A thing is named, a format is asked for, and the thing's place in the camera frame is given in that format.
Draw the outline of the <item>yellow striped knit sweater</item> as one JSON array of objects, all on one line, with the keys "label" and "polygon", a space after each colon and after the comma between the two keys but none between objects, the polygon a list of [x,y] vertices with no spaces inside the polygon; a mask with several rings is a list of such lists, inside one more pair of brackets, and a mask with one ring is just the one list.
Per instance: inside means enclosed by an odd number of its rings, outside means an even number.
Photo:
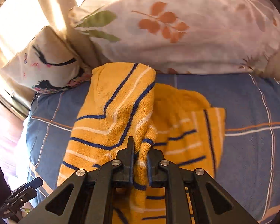
[{"label": "yellow striped knit sweater", "polygon": [[133,184],[117,191],[113,223],[165,223],[164,189],[148,184],[148,151],[155,148],[183,169],[202,168],[215,176],[225,117],[224,108],[213,107],[200,93],[157,83],[149,66],[107,63],[92,71],[57,182],[77,169],[99,169],[133,137]]}]

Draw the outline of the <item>blue plaid bed sheet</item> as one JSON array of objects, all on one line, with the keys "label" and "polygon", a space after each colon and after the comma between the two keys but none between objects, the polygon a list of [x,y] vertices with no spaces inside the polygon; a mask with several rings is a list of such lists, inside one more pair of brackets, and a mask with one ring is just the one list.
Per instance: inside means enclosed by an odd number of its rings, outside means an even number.
[{"label": "blue plaid bed sheet", "polygon": [[[256,220],[270,223],[280,210],[280,82],[250,74],[159,74],[158,83],[197,91],[227,112],[217,182]],[[29,178],[44,184],[32,206],[57,187],[57,176],[89,83],[53,95],[36,95],[28,117]]]}]

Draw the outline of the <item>white cushion with black silhouette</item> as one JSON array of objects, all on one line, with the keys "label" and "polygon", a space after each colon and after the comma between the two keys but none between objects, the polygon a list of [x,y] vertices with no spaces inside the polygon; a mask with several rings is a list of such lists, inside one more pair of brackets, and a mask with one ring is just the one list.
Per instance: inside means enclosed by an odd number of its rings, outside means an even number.
[{"label": "white cushion with black silhouette", "polygon": [[91,69],[50,27],[17,53],[3,71],[18,84],[42,94],[77,87],[91,79]]}]

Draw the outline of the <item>white leaf print pillow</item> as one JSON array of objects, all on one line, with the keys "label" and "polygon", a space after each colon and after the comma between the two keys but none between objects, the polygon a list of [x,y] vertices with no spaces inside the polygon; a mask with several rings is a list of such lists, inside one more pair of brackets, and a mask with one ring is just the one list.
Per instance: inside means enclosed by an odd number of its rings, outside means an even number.
[{"label": "white leaf print pillow", "polygon": [[263,72],[280,48],[271,0],[85,0],[69,22],[103,61],[160,73]]}]

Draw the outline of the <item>beige curtain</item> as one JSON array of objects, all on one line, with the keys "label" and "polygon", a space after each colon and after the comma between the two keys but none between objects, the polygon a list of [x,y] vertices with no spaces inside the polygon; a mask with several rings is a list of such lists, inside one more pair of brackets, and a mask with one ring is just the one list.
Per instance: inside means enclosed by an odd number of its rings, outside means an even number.
[{"label": "beige curtain", "polygon": [[51,26],[90,68],[100,65],[88,37],[70,26],[68,13],[76,5],[76,0],[0,0],[0,87],[11,99],[30,107],[34,91],[15,83],[2,67],[46,25]]}]

